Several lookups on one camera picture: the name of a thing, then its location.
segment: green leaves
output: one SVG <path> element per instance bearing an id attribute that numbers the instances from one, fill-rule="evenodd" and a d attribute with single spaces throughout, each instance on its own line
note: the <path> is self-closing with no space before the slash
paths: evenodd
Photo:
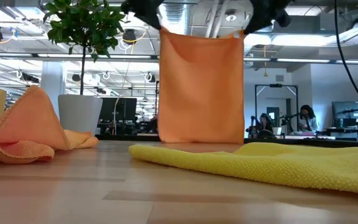
<path id="1" fill-rule="evenodd" d="M 78 5 L 80 7 L 87 6 L 91 2 L 91 0 L 79 0 L 79 1 L 80 1 L 80 3 L 78 3 Z"/>
<path id="2" fill-rule="evenodd" d="M 78 9 L 77 7 L 70 7 L 70 12 L 72 14 L 77 14 L 80 13 L 80 9 Z"/>
<path id="3" fill-rule="evenodd" d="M 91 57 L 93 58 L 93 63 L 95 63 L 98 59 L 98 54 L 91 54 Z"/>
<path id="4" fill-rule="evenodd" d="M 47 10 L 48 10 L 49 12 L 51 12 L 51 13 L 57 12 L 57 7 L 56 7 L 56 5 L 54 5 L 52 2 L 48 2 L 45 7 L 46 7 Z"/>
<path id="5" fill-rule="evenodd" d="M 58 9 L 64 9 L 65 7 L 68 6 L 68 4 L 66 4 L 66 2 L 64 0 L 53 0 L 53 4 Z"/>
<path id="6" fill-rule="evenodd" d="M 97 42 L 97 41 L 99 41 L 99 39 L 100 39 L 99 34 L 97 32 L 94 32 L 92 34 L 92 41 Z"/>
<path id="7" fill-rule="evenodd" d="M 49 40 L 70 45 L 69 54 L 75 45 L 86 47 L 94 62 L 98 55 L 110 57 L 110 47 L 115 49 L 119 43 L 116 36 L 124 32 L 120 21 L 125 15 L 120 13 L 120 7 L 109 6 L 107 0 L 103 4 L 98 0 L 79 0 L 78 4 L 77 0 L 53 0 L 45 7 L 48 12 L 44 22 L 52 15 L 60 19 L 50 21 Z"/>

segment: white pillar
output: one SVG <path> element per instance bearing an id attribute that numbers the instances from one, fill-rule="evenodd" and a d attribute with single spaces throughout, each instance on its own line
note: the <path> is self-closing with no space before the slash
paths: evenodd
<path id="1" fill-rule="evenodd" d="M 65 94 L 66 77 L 64 62 L 44 62 L 42 64 L 41 88 L 47 92 L 58 118 L 58 96 Z"/>

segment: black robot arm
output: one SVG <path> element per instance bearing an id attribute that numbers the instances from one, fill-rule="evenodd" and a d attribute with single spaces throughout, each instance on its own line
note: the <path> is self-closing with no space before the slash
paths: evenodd
<path id="1" fill-rule="evenodd" d="M 286 27 L 290 24 L 291 19 L 287 12 L 285 12 L 285 8 L 293 0 L 250 1 L 254 7 L 254 13 L 244 30 L 244 34 L 251 34 L 264 27 L 268 27 L 272 24 L 272 20 L 277 21 L 281 27 Z M 125 0 L 121 4 L 121 10 L 125 14 L 134 12 L 137 18 L 160 30 L 161 24 L 157 17 L 157 9 L 161 3 L 163 3 L 163 0 Z"/>

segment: doorway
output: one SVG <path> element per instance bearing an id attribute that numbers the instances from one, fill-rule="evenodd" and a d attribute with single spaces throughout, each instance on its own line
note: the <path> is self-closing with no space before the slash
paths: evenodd
<path id="1" fill-rule="evenodd" d="M 267 107 L 266 108 L 267 115 L 272 119 L 273 125 L 275 127 L 280 127 L 280 108 L 278 107 Z"/>

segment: computer monitor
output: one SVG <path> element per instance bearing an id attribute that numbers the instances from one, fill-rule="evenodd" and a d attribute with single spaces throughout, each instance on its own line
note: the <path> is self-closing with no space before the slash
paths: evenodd
<path id="1" fill-rule="evenodd" d="M 358 119 L 358 102 L 332 102 L 334 119 Z"/>
<path id="2" fill-rule="evenodd" d="M 114 120 L 114 105 L 117 98 L 101 98 L 103 99 L 102 110 L 100 111 L 99 119 Z M 120 98 L 116 107 L 116 121 L 135 120 L 136 114 L 136 98 Z"/>
<path id="3" fill-rule="evenodd" d="M 347 128 L 358 125 L 358 102 L 332 102 L 333 126 Z"/>

